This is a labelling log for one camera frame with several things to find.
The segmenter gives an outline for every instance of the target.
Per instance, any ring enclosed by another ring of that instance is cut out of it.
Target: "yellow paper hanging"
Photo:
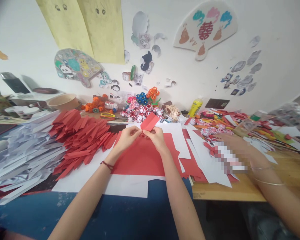
[[[95,59],[125,64],[121,0],[78,0],[78,4]]]
[[[36,0],[60,49],[73,48],[94,56],[85,22],[75,0]]]

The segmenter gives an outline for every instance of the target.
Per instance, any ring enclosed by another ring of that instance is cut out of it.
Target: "red bracelet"
[[[107,164],[107,163],[105,163],[104,161],[102,161],[102,162],[100,163],[100,165],[101,165],[102,163],[103,163],[104,165],[106,165],[106,166],[110,169],[110,171],[112,171],[112,169],[113,169],[113,166],[112,166],[112,165]]]

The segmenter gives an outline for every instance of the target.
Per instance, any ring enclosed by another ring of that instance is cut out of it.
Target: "hand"
[[[268,159],[243,138],[229,134],[216,134],[215,136],[219,138],[219,142],[224,142],[224,145],[233,150],[243,161],[250,161],[251,166],[260,168],[270,166]]]
[[[143,133],[151,139],[158,152],[168,149],[164,141],[162,128],[154,127],[153,130],[151,130],[151,132],[143,130]]]
[[[139,129],[137,126],[133,126],[130,128],[125,128],[120,136],[120,139],[118,143],[116,144],[115,148],[118,149],[119,151],[124,151],[130,145],[134,142],[134,140],[139,137],[139,135],[142,133],[142,130]]]

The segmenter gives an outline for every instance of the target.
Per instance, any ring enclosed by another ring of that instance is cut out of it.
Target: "yellow glue bottle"
[[[187,117],[194,117],[203,104],[202,96],[199,96],[196,100],[193,101],[191,109],[187,115]]]

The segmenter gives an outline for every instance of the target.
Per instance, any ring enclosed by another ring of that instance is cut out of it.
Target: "pile of red paper strips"
[[[67,151],[53,174],[62,174],[57,180],[64,178],[72,169],[83,162],[89,164],[97,149],[105,151],[112,147],[117,134],[109,132],[110,126],[104,119],[86,116],[82,118],[76,109],[63,111],[53,121],[49,135],[56,141],[64,143]]]

